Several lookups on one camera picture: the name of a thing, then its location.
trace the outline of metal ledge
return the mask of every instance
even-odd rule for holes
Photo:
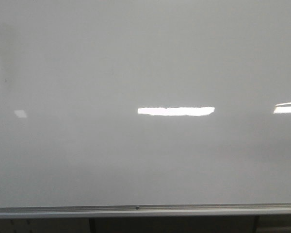
[[[291,214],[291,203],[0,208],[0,218],[211,216]]]

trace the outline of white board surface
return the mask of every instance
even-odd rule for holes
[[[291,0],[0,0],[0,208],[291,203],[290,102]]]

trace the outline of whiteboard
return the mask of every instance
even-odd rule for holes
[[[291,0],[0,0],[0,211],[284,203]]]

